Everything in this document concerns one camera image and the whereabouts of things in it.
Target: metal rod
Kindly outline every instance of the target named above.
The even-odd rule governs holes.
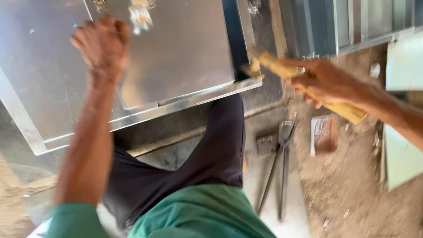
[[[283,149],[282,194],[280,196],[280,207],[279,207],[279,213],[278,213],[278,218],[281,222],[285,221],[286,198],[288,193],[288,176],[289,176],[289,142],[284,145],[284,149]]]
[[[258,207],[257,215],[259,215],[259,216],[261,215],[261,212],[263,211],[264,204],[266,203],[267,197],[269,195],[270,188],[272,186],[273,179],[275,177],[277,165],[279,164],[280,158],[282,156],[283,156],[283,147],[279,146],[279,149],[277,150],[277,154],[275,156],[275,160],[273,161],[273,166],[272,166],[272,169],[270,171],[270,175],[269,175],[269,179],[268,179],[267,184],[266,184],[266,188],[264,189],[263,198],[261,199],[260,206]]]

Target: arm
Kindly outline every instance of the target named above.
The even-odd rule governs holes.
[[[306,74],[287,80],[296,89],[305,87],[325,103],[347,102],[389,124],[413,145],[423,151],[423,110],[410,106],[372,85],[361,83],[325,60],[282,60],[304,67]],[[306,96],[307,102],[312,99]]]
[[[113,155],[109,119],[114,87],[127,62],[128,40],[128,25],[114,17],[87,21],[71,38],[90,70],[79,123],[59,172],[57,204],[96,207],[106,189]]]

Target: forearm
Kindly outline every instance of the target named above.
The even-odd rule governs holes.
[[[113,154],[109,132],[116,81],[113,78],[119,76],[90,72],[87,97],[59,173],[57,203],[85,202],[96,206],[106,189]]]
[[[423,110],[374,86],[366,86],[352,103],[389,124],[423,151]]]

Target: wooden hammer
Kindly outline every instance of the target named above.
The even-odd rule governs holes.
[[[257,46],[252,46],[248,50],[248,57],[250,58],[250,73],[256,73],[260,69],[260,65],[264,66],[268,70],[272,71],[282,79],[290,78],[298,76],[304,73],[300,68],[289,66],[286,64],[281,63],[278,58],[267,52],[266,50],[262,50]],[[336,112],[343,118],[349,120],[353,124],[358,124],[362,121],[366,116],[367,113],[359,108],[356,108],[348,103],[325,103],[319,98],[316,98],[313,94],[307,91],[305,88],[301,88],[308,96],[317,100],[322,103],[323,106],[326,108]]]

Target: person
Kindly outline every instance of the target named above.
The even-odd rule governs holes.
[[[128,62],[129,34],[126,23],[103,16],[85,22],[71,38],[90,67],[88,89],[59,172],[47,236],[108,237],[96,213],[101,201],[132,238],[275,237],[242,190],[245,133],[239,95],[213,102],[204,137],[176,171],[154,168],[114,148],[109,118],[114,87]],[[299,93],[305,87],[327,103],[355,105],[423,149],[422,111],[328,61],[282,62],[306,69],[287,80]]]

